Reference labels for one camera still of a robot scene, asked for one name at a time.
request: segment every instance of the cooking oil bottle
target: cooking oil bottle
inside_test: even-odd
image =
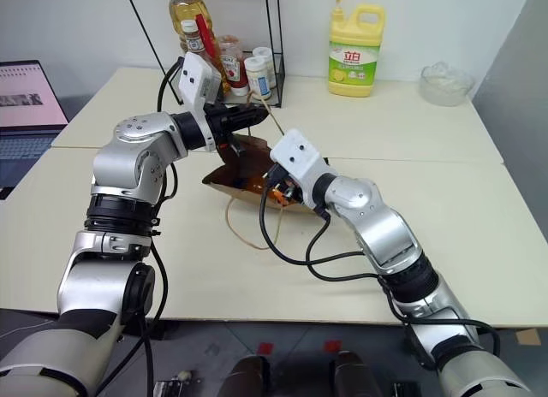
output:
[[[384,9],[361,4],[345,19],[340,2],[331,12],[329,91],[337,95],[365,97],[373,88],[378,50],[383,40]],[[376,15],[376,22],[363,15]]]
[[[179,35],[180,45],[183,53],[186,53],[187,48],[187,39],[185,33],[182,30],[182,21],[196,21],[197,15],[202,15],[204,17],[207,29],[209,30],[209,35],[213,43],[215,50],[214,56],[211,56],[211,63],[215,68],[219,69],[223,82],[223,92],[230,92],[230,85],[226,78],[226,73],[221,63],[221,50],[219,44],[215,39],[215,34],[213,33],[213,22],[211,21],[211,16],[207,10],[206,4],[203,0],[170,0],[170,15],[171,21],[173,22],[173,28]]]

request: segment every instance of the dish soap bottle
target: dish soap bottle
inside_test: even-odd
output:
[[[361,4],[345,19],[341,1],[331,12],[329,92],[343,96],[369,96],[373,88],[378,50],[383,40],[384,9]],[[376,15],[376,22],[362,21]]]

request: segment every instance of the white string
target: white string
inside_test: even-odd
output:
[[[54,321],[55,320],[49,320],[45,323],[35,324],[33,326],[19,327],[18,329],[13,329],[13,330],[9,331],[8,333],[4,333],[3,335],[0,335],[0,340],[3,339],[4,337],[7,337],[8,335],[12,335],[13,333],[17,333],[18,331],[26,330],[26,329],[34,329],[35,327],[45,326],[46,324],[53,323]]]
[[[266,111],[268,112],[268,114],[271,116],[272,120],[274,121],[274,123],[276,123],[276,126],[277,126],[277,130],[280,131],[280,133],[282,134],[282,136],[285,135],[285,132],[283,131],[282,127],[280,126],[280,124],[277,122],[277,119],[276,117],[274,116],[274,114],[272,113],[272,109],[271,107],[265,102],[265,99],[263,98],[263,95],[261,95],[260,93],[257,93],[257,92],[253,92],[253,91],[250,91],[248,94],[247,94],[247,105],[249,105],[249,103],[251,102],[251,96],[253,94],[257,94],[259,96],[259,100],[261,101],[261,103],[265,106],[265,109]],[[249,127],[247,128],[248,130],[248,134],[251,136],[251,129],[249,129]]]
[[[224,220],[226,221],[226,224],[229,227],[230,231],[234,234],[234,236],[236,236],[243,243],[245,243],[246,245],[252,247],[253,249],[270,250],[270,247],[268,247],[268,246],[266,246],[266,247],[257,246],[254,243],[252,243],[251,241],[247,240],[245,237],[243,237],[241,234],[239,234],[236,231],[236,229],[232,226],[232,224],[230,223],[229,209],[230,209],[230,206],[232,205],[232,202],[234,202],[236,199],[238,199],[238,198],[232,196],[230,198],[229,202],[227,203],[225,209],[224,209]],[[280,206],[280,211],[279,211],[279,214],[278,214],[278,217],[277,217],[276,236],[274,237],[274,244],[277,243],[277,238],[280,235],[280,228],[282,227],[282,217],[283,217],[283,206]]]

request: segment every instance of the laptop screen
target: laptop screen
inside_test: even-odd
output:
[[[0,63],[0,131],[67,125],[38,61]]]

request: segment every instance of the beige tabletop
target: beige tabletop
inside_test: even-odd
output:
[[[57,284],[85,219],[95,152],[49,150],[0,205],[0,307],[57,311]],[[200,182],[219,164],[208,153],[192,153],[176,164],[179,193],[164,205],[162,235],[155,238],[170,278],[164,317],[394,322],[375,281],[318,281],[270,251],[243,245],[224,223],[228,196]],[[331,164],[342,174],[377,182],[473,317],[497,326],[548,325],[548,246],[503,165],[357,159]],[[262,244],[256,206],[236,202],[230,215],[241,234]],[[269,210],[272,232],[276,219]],[[333,223],[315,256],[356,248],[346,226]],[[320,226],[315,216],[284,214],[279,247],[302,258]],[[353,258],[319,270],[336,276],[371,267]],[[155,304],[160,293],[158,282]]]
[[[161,78],[156,69],[118,69],[53,145],[105,145],[119,121],[156,110]],[[169,89],[164,110],[184,111]],[[345,98],[328,93],[324,79],[288,76],[283,107],[274,113],[284,128],[300,129],[327,157],[503,161],[470,101],[435,106],[420,97],[416,83],[378,81],[370,98]],[[271,121],[252,130],[271,144],[280,138]]]

